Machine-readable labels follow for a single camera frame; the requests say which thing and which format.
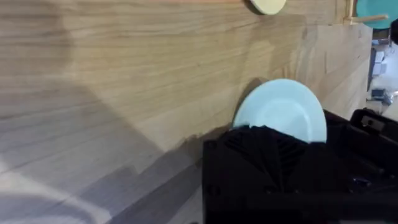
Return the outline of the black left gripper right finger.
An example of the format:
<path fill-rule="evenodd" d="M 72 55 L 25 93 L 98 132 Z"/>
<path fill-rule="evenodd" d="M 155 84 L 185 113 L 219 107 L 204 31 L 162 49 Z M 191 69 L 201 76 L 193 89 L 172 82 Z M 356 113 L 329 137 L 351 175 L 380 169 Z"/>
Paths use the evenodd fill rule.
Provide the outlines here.
<path fill-rule="evenodd" d="M 327 158 L 324 142 L 307 143 L 292 136 L 278 139 L 280 190 L 327 190 L 327 178 L 322 176 Z"/>

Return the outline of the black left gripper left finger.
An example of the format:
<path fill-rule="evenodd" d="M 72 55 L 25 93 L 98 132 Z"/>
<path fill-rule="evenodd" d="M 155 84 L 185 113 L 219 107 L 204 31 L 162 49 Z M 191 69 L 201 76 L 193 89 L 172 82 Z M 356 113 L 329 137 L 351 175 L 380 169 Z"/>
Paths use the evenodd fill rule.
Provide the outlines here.
<path fill-rule="evenodd" d="M 225 195 L 281 192 L 276 134 L 267 127 L 243 126 L 205 141 L 204 188 Z"/>

